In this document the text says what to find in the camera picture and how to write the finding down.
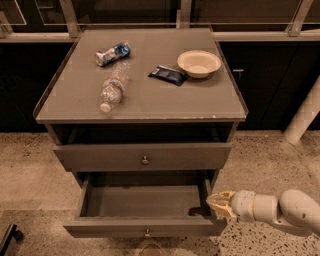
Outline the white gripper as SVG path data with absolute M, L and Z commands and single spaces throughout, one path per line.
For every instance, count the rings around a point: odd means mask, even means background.
M 211 194 L 207 198 L 207 204 L 224 217 L 237 217 L 239 221 L 253 222 L 254 199 L 253 191 L 241 190 L 235 193 L 235 191 L 228 190 Z

